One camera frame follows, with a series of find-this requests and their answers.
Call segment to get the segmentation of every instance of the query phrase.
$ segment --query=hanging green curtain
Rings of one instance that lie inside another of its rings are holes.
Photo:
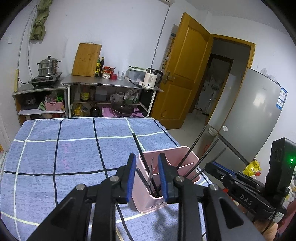
[[[38,9],[37,17],[34,21],[33,28],[30,34],[32,40],[43,40],[45,35],[44,23],[49,15],[49,6],[52,4],[52,0],[41,0]]]

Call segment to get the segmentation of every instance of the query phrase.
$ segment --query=yellow door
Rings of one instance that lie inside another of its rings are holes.
[[[213,37],[183,13],[151,116],[166,129],[182,126],[204,74]]]

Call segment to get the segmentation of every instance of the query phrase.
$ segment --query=kettle handle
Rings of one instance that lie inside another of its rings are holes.
[[[160,74],[160,78],[159,78],[159,81],[156,82],[155,84],[159,84],[161,82],[161,80],[163,79],[163,72],[162,71],[158,70],[157,74]]]

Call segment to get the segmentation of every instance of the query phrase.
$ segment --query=glass cup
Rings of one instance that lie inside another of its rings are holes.
[[[118,70],[117,79],[118,79],[118,80],[122,80],[123,77],[124,77],[124,71]]]

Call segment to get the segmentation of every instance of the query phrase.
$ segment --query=gas stove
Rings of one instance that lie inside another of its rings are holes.
[[[30,84],[32,84],[33,86],[54,85],[56,81],[59,79],[59,77],[61,76],[61,74],[62,72],[57,72],[56,74],[50,75],[50,76],[45,76],[45,77],[37,76],[30,81]]]

